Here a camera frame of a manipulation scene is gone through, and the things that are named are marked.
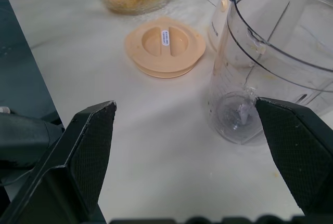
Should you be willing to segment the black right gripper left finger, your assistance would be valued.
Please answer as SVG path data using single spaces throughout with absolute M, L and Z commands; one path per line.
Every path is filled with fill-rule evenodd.
M 106 223 L 98 199 L 116 110 L 106 101 L 77 113 L 29 173 L 1 223 Z

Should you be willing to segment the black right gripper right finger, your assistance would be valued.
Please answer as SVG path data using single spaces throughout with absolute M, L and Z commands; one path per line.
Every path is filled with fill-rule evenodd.
M 332 129 L 311 109 L 269 98 L 255 108 L 273 161 L 304 214 L 332 214 Z

